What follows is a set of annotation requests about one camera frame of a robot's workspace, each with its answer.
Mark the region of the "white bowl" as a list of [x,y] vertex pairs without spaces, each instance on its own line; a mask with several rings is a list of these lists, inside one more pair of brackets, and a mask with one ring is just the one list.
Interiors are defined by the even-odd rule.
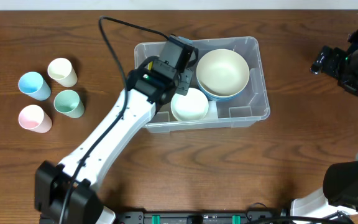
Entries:
[[206,113],[209,110],[208,99],[196,88],[189,88],[186,96],[175,94],[170,102],[171,111],[177,113]]

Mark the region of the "large beige bowl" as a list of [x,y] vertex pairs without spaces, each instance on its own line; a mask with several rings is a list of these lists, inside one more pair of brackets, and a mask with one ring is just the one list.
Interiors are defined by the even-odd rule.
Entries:
[[231,98],[247,86],[250,68],[239,53],[216,49],[200,58],[196,78],[208,94],[216,98]]

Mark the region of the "light grey bowl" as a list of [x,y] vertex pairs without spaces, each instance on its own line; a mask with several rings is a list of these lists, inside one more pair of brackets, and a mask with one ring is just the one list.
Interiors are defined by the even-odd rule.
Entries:
[[177,113],[175,111],[172,112],[173,117],[178,121],[196,121],[201,120],[206,117],[206,113]]

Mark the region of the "dark blue bowl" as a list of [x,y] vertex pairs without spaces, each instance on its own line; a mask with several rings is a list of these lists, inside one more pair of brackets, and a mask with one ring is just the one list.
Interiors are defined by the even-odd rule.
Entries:
[[[197,82],[197,84],[198,84],[198,88],[200,89],[200,91],[202,91],[204,94],[207,93],[207,94],[214,95],[214,94],[208,92],[208,91],[202,86],[202,84],[201,84],[200,82]],[[237,92],[237,93],[234,94],[234,95],[238,95],[238,96],[239,96],[244,90],[245,90],[245,88],[243,88],[241,91]]]
[[206,95],[207,99],[209,99],[211,101],[229,101],[229,100],[233,100],[238,97],[238,95],[216,96],[216,95],[211,95],[211,94],[207,94],[207,93],[205,93],[205,95]]

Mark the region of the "yellow cup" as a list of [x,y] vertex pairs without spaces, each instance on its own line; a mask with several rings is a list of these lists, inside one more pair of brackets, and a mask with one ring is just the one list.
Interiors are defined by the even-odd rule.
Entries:
[[148,70],[151,70],[151,69],[152,69],[152,66],[153,66],[153,62],[150,62],[150,63],[148,64],[148,66],[147,66],[147,69],[148,69]]

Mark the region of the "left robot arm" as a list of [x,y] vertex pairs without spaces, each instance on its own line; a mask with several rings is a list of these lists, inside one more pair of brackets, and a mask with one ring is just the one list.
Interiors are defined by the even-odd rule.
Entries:
[[35,173],[35,209],[55,223],[114,223],[116,214],[97,196],[103,180],[133,136],[178,93],[186,95],[198,60],[193,42],[171,35],[158,56],[124,77],[125,87],[90,136],[58,165]]

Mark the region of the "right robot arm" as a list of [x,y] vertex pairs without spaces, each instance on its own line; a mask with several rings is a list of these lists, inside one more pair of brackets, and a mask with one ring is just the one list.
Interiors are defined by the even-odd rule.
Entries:
[[[358,29],[347,41],[346,50],[324,46],[310,70],[333,77],[358,97]],[[358,143],[355,153],[354,160],[328,167],[322,187],[291,202],[283,214],[287,223],[348,223],[351,215],[358,215]]]

